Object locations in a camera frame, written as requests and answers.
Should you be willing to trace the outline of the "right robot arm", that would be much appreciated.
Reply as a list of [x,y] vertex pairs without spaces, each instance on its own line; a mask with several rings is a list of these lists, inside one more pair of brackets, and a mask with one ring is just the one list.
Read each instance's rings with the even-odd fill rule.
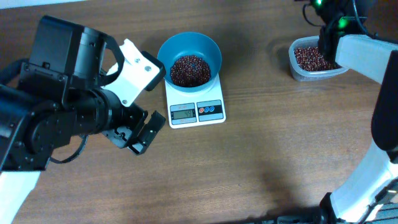
[[348,180],[320,202],[316,223],[366,223],[397,195],[397,41],[364,26],[375,1],[310,0],[323,25],[318,48],[329,61],[379,83],[371,145]]

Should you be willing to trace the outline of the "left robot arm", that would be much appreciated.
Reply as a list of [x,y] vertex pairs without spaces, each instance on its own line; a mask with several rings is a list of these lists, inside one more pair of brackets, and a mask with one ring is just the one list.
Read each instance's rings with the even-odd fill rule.
[[41,18],[29,58],[1,71],[1,222],[11,223],[55,149],[103,134],[143,154],[165,124],[135,104],[165,76],[164,64],[130,41],[51,16]]

